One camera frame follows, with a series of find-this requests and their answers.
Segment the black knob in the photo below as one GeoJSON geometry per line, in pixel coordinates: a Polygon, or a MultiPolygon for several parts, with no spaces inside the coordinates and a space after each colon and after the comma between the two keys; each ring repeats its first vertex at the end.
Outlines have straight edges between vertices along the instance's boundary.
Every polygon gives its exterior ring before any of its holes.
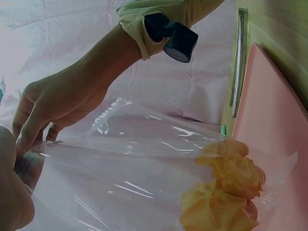
{"type": "Polygon", "coordinates": [[[170,38],[164,46],[164,52],[182,63],[189,63],[192,58],[198,35],[181,23],[170,22],[163,14],[156,13],[144,17],[145,28],[155,42],[170,38]]]}

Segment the hand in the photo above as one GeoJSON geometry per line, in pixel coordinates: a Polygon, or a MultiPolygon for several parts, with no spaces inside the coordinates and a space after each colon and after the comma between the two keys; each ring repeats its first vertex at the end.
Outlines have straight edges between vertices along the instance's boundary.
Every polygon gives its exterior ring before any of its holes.
{"type": "Polygon", "coordinates": [[[79,64],[28,85],[13,120],[18,158],[36,141],[42,141],[43,130],[52,122],[46,140],[94,110],[103,100],[107,88],[87,78],[79,64]]]}
{"type": "Polygon", "coordinates": [[[17,159],[52,123],[47,140],[94,110],[111,83],[141,58],[138,44],[120,25],[67,69],[31,83],[24,91],[13,120],[17,159]]]}
{"type": "Polygon", "coordinates": [[[14,172],[16,145],[13,135],[0,126],[0,230],[14,231],[29,224],[34,206],[25,184],[14,172]]]}

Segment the metal handle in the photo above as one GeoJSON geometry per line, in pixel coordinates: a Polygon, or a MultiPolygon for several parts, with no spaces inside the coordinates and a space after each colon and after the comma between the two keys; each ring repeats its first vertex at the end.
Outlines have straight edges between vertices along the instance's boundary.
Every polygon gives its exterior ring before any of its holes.
{"type": "Polygon", "coordinates": [[[236,48],[236,69],[235,82],[232,102],[232,117],[236,117],[238,100],[240,98],[240,81],[243,65],[243,50],[244,50],[244,16],[239,12],[238,30],[237,30],[237,48],[236,48]]]}

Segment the pink surface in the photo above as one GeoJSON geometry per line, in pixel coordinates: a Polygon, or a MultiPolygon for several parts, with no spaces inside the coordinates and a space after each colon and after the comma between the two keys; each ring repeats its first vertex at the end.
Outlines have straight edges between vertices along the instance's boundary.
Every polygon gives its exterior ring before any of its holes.
{"type": "Polygon", "coordinates": [[[233,137],[267,154],[284,157],[298,151],[298,164],[281,189],[280,204],[255,230],[308,230],[307,112],[257,45],[251,47],[247,62],[233,137]]]}

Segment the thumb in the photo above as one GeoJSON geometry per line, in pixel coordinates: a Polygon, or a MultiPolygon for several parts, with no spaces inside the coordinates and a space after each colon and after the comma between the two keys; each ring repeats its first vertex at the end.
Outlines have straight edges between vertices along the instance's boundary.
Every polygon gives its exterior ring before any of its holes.
{"type": "Polygon", "coordinates": [[[46,116],[44,115],[45,113],[42,113],[41,109],[34,105],[30,116],[22,126],[16,141],[17,161],[34,144],[39,133],[45,127],[46,123],[48,123],[48,119],[46,119],[46,116]]]}

